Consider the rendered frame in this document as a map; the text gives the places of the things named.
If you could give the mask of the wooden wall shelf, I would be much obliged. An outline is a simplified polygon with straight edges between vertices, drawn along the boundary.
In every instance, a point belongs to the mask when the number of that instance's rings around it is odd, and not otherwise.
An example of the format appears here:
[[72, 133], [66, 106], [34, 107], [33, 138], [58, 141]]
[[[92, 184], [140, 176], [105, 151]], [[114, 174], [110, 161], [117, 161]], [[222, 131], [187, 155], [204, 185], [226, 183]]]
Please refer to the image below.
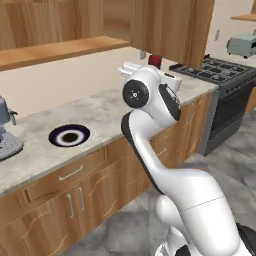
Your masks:
[[231, 17], [232, 20], [256, 22], [256, 14], [246, 14]]

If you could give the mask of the grey stand mixer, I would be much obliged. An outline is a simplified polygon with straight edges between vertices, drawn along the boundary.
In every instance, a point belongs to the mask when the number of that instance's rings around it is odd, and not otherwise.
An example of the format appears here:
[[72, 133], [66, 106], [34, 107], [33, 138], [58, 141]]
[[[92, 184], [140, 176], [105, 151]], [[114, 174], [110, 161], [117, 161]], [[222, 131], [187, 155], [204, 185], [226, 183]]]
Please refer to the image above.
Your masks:
[[16, 115], [17, 112], [9, 109], [5, 99], [0, 95], [0, 161], [18, 154], [24, 147], [23, 142], [4, 127], [9, 122], [16, 125]]

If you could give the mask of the dark red cup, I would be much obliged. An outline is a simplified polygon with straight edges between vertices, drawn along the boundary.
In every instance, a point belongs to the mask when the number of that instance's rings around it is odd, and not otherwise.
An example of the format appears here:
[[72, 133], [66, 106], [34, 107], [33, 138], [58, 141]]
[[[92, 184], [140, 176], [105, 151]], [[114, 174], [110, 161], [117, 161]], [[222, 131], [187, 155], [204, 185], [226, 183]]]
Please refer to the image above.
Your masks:
[[162, 57], [158, 55], [150, 55], [148, 58], [148, 64], [153, 65], [158, 69], [161, 69]]

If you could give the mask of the wooden cupboard run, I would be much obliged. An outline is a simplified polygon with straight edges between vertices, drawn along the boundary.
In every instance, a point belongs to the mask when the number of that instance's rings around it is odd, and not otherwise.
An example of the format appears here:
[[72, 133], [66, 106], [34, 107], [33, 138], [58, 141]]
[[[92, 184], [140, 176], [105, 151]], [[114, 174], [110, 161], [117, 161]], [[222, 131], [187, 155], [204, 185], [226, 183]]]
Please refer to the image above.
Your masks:
[[[166, 167], [180, 167], [187, 158], [198, 152], [211, 99], [212, 93], [209, 92], [191, 103], [185, 103], [180, 120], [152, 139], [151, 145]], [[132, 145], [127, 147], [127, 154], [127, 192], [128, 198], [134, 199], [151, 185], [151, 181]]]

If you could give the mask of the wooden wall cupboards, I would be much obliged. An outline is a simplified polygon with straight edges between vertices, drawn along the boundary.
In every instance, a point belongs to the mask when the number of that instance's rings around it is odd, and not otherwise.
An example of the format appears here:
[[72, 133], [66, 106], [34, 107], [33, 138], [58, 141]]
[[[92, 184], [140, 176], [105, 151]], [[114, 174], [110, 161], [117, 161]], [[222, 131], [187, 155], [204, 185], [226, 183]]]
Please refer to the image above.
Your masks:
[[200, 68], [215, 0], [0, 0], [0, 71], [132, 46]]

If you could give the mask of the black gas stove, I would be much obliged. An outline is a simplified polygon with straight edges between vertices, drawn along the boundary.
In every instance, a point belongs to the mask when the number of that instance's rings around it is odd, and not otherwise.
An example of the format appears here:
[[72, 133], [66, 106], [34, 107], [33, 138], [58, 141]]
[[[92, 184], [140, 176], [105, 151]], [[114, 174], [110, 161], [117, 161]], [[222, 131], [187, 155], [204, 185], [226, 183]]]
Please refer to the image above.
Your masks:
[[200, 70], [182, 64], [171, 65], [169, 70], [217, 86], [199, 149], [201, 155], [207, 156], [238, 131], [256, 86], [256, 68], [206, 55]]

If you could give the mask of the grey toaster oven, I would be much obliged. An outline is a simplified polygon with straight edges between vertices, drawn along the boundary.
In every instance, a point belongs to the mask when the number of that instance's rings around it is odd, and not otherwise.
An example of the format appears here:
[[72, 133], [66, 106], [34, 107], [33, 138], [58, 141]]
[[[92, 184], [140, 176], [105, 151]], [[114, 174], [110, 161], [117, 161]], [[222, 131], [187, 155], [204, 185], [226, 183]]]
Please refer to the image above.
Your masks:
[[245, 59], [256, 55], [256, 30], [230, 37], [226, 48], [229, 55], [239, 55]]

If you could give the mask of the dark blue white-ringed plate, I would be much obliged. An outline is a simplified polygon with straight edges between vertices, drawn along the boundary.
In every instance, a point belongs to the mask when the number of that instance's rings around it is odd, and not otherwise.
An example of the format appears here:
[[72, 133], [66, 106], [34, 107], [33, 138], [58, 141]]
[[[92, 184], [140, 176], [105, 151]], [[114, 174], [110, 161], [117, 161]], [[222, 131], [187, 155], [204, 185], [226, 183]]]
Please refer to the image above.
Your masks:
[[48, 140], [57, 147], [75, 147], [90, 137], [90, 130], [79, 124], [62, 125], [52, 130]]

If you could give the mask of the wooden cupboard door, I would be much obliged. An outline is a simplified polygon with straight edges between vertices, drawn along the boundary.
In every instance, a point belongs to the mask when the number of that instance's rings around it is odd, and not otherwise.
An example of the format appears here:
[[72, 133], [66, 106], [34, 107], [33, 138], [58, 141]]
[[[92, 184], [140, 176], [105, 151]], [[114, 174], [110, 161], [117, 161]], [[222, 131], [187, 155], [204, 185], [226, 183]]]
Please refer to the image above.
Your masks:
[[[89, 178], [82, 178], [75, 186], [78, 219], [81, 236], [99, 226], [115, 213], [119, 204], [119, 176], [124, 170], [125, 159], [114, 162]], [[85, 209], [81, 211], [81, 197], [78, 188], [84, 192]]]
[[0, 256], [58, 256], [80, 237], [65, 192], [0, 230]]

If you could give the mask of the wooden drawer front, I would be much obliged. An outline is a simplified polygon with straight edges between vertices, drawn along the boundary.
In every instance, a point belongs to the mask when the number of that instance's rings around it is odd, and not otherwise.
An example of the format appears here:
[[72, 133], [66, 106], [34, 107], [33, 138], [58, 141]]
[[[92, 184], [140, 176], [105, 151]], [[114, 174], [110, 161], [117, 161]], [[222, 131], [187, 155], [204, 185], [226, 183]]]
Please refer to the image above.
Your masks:
[[107, 149], [103, 147], [37, 179], [24, 189], [27, 202], [34, 202], [62, 188], [67, 188], [72, 182], [78, 181], [82, 176], [99, 167], [106, 159]]

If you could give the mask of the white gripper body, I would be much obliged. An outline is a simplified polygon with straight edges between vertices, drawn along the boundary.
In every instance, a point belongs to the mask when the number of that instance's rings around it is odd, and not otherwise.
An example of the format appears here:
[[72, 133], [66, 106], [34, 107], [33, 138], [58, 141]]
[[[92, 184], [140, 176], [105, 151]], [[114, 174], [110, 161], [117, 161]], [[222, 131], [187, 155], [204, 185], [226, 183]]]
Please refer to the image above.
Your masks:
[[141, 65], [132, 62], [124, 62], [122, 66], [118, 69], [124, 77], [130, 77], [134, 72], [141, 68]]

